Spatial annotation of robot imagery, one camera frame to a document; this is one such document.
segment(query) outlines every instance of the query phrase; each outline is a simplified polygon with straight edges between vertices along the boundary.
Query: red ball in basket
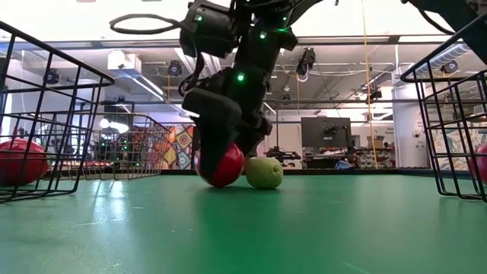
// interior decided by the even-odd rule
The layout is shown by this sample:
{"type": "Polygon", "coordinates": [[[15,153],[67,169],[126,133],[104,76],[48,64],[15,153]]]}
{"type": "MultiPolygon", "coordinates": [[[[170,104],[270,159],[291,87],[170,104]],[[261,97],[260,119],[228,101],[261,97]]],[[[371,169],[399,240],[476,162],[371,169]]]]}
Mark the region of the red ball in basket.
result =
{"type": "MultiPolygon", "coordinates": [[[[487,154],[487,143],[481,144],[476,150],[475,153],[486,153],[487,154]]],[[[477,167],[479,168],[480,179],[482,183],[487,184],[487,156],[476,156],[475,157],[477,162],[477,167]]],[[[473,158],[469,159],[469,167],[470,173],[473,177],[477,177],[477,173],[475,171],[475,164],[473,163],[473,158]]]]}
{"type": "Polygon", "coordinates": [[[195,153],[194,164],[196,173],[208,184],[214,187],[225,187],[240,177],[244,169],[244,154],[234,143],[220,160],[216,172],[210,177],[202,174],[200,169],[200,151],[195,153]]]}
{"type": "Polygon", "coordinates": [[[0,144],[0,186],[23,186],[37,181],[46,174],[49,167],[44,148],[36,142],[31,142],[21,176],[26,150],[27,140],[23,139],[13,139],[0,144]]]}

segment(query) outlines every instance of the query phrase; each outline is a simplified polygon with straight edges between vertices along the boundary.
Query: black wire basket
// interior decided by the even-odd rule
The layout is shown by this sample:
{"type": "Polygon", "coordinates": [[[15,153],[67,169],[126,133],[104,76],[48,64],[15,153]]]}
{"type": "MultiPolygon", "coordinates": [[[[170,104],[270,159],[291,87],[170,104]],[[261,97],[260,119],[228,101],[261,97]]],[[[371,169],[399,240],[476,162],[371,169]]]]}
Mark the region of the black wire basket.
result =
{"type": "Polygon", "coordinates": [[[1,21],[0,32],[8,39],[0,49],[0,203],[74,193],[81,173],[61,181],[60,171],[70,161],[82,170],[100,95],[114,80],[1,21]]]}
{"type": "Polygon", "coordinates": [[[444,66],[438,70],[438,63],[458,65],[450,60],[443,62],[442,56],[460,47],[469,49],[460,39],[485,20],[487,14],[475,19],[400,79],[415,84],[438,192],[487,202],[487,151],[479,150],[487,144],[487,70],[456,73],[454,77],[445,73],[444,66]]]}
{"type": "Polygon", "coordinates": [[[83,168],[79,169],[79,161],[66,162],[61,178],[75,179],[80,172],[85,180],[132,180],[161,174],[171,146],[168,128],[138,113],[97,113],[95,121],[83,168]]]}

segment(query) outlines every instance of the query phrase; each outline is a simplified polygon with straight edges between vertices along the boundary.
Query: green floor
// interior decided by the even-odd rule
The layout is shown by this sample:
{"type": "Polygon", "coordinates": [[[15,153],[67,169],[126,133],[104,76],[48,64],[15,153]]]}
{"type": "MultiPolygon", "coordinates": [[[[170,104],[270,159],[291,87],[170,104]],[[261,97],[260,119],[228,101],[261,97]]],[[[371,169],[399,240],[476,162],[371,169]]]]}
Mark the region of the green floor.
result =
{"type": "Polygon", "coordinates": [[[484,273],[487,204],[405,176],[83,182],[0,205],[1,274],[484,273]]]}

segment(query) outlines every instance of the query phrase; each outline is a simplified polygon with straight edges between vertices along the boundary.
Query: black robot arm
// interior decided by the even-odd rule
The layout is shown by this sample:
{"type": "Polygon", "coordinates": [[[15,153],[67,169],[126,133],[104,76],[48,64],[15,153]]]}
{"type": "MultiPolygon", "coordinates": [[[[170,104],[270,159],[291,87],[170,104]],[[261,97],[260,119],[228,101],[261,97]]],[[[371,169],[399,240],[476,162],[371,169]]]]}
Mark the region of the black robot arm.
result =
{"type": "MultiPolygon", "coordinates": [[[[411,2],[422,14],[439,13],[455,31],[465,27],[479,13],[470,0],[401,0],[411,2]]],[[[180,45],[196,57],[196,68],[180,85],[183,109],[193,117],[201,135],[201,168],[213,174],[232,142],[245,155],[255,151],[272,124],[262,112],[263,99],[281,48],[293,50],[298,39],[290,26],[321,0],[231,0],[229,8],[207,0],[189,3],[186,18],[177,22],[153,14],[130,14],[110,22],[119,33],[155,34],[180,28],[180,45]],[[126,30],[115,24],[130,18],[150,17],[172,26],[157,30],[126,30]],[[201,79],[202,53],[226,58],[237,48],[234,64],[201,79]]],[[[487,63],[487,26],[469,33],[463,40],[487,63]]]]}

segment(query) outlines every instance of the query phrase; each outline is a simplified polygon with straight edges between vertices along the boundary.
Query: cable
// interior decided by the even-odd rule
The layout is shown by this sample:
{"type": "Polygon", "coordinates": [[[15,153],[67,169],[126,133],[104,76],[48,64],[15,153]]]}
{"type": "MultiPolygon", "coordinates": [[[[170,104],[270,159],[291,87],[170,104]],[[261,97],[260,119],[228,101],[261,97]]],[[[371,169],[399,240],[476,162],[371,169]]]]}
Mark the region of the cable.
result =
{"type": "MultiPolygon", "coordinates": [[[[368,67],[369,67],[369,61],[368,61],[368,44],[367,44],[367,28],[365,26],[365,4],[364,0],[361,0],[361,5],[362,5],[362,20],[364,23],[364,47],[365,47],[365,65],[367,68],[367,71],[365,72],[367,76],[367,83],[370,82],[371,78],[369,75],[368,67]]],[[[374,163],[375,163],[375,169],[378,169],[377,165],[377,153],[375,151],[375,136],[374,136],[374,129],[372,127],[372,112],[371,112],[371,86],[367,84],[367,100],[368,100],[368,119],[369,119],[369,124],[371,125],[371,141],[372,141],[372,151],[374,155],[374,163]]]]}
{"type": "Polygon", "coordinates": [[[167,100],[170,103],[170,76],[167,76],[167,100]]]}
{"type": "Polygon", "coordinates": [[[426,11],[422,10],[422,9],[419,9],[418,8],[418,11],[419,11],[419,14],[431,25],[433,26],[434,28],[436,28],[437,30],[439,30],[440,32],[442,33],[445,33],[447,35],[454,35],[455,33],[453,31],[450,31],[450,30],[447,30],[446,28],[440,26],[440,24],[438,24],[437,22],[435,22],[433,19],[431,19],[431,17],[429,17],[429,15],[426,14],[426,11]]]}
{"type": "Polygon", "coordinates": [[[299,99],[299,97],[300,97],[299,96],[299,82],[300,82],[299,77],[298,77],[298,75],[296,75],[296,85],[298,86],[298,114],[300,113],[300,111],[299,111],[299,100],[300,100],[299,99]]]}
{"type": "Polygon", "coordinates": [[[195,40],[193,38],[193,35],[191,33],[191,30],[188,29],[183,23],[170,19],[170,18],[164,18],[162,16],[156,15],[156,14],[127,14],[120,16],[118,18],[113,19],[110,21],[110,29],[121,34],[132,34],[132,35],[153,35],[153,34],[160,34],[164,33],[170,30],[176,30],[180,28],[182,31],[186,31],[189,35],[188,37],[191,39],[191,43],[193,44],[194,51],[196,53],[196,67],[195,71],[188,77],[184,78],[183,81],[181,81],[178,91],[181,96],[184,96],[184,93],[181,91],[181,88],[183,87],[183,84],[187,83],[187,86],[185,87],[185,91],[188,91],[190,88],[194,87],[196,83],[198,82],[199,79],[199,74],[201,71],[205,68],[205,62],[203,61],[203,56],[200,53],[200,51],[197,49],[195,40]],[[171,24],[169,27],[162,27],[158,29],[153,29],[153,30],[131,30],[131,29],[126,29],[122,27],[115,27],[118,23],[121,23],[123,21],[127,21],[130,19],[136,19],[136,18],[150,18],[150,19],[157,19],[164,21],[166,23],[171,24]]]}
{"type": "MultiPolygon", "coordinates": [[[[314,61],[317,63],[318,72],[320,72],[321,80],[323,80],[323,86],[325,86],[325,89],[326,89],[326,94],[325,94],[325,96],[326,96],[326,95],[328,95],[328,96],[329,96],[330,90],[329,90],[329,88],[328,88],[328,85],[326,84],[325,78],[323,77],[323,73],[321,72],[320,65],[319,65],[319,63],[318,63],[318,61],[317,61],[317,60],[314,60],[314,61]]],[[[336,107],[335,103],[333,103],[333,107],[335,107],[335,109],[336,109],[336,113],[338,113],[338,117],[339,117],[339,118],[342,118],[342,115],[340,114],[340,111],[339,111],[339,110],[338,110],[338,108],[336,107]]]]}

